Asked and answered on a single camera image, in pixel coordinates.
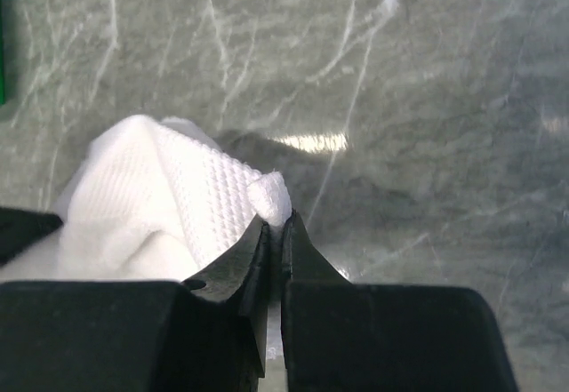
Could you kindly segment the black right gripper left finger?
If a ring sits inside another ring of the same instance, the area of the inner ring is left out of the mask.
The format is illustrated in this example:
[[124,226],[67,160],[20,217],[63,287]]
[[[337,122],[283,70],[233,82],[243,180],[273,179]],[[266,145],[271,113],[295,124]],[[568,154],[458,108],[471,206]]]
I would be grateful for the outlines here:
[[236,244],[184,282],[192,391],[256,391],[265,375],[270,231],[255,218]]

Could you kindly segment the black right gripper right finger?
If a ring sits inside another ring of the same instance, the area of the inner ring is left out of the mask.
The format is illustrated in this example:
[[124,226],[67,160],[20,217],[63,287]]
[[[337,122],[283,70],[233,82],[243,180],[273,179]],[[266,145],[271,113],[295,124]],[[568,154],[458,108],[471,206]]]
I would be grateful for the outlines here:
[[281,332],[291,391],[515,391],[496,318],[465,287],[353,284],[284,228]]

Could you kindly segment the large white waffle towel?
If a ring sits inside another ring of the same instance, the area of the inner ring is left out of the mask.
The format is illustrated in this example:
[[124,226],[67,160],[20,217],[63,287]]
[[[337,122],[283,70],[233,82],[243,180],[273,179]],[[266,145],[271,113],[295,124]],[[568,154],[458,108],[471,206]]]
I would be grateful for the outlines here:
[[53,209],[62,228],[8,262],[3,281],[182,281],[254,218],[279,233],[292,204],[281,173],[229,156],[189,120],[137,115],[91,143]]

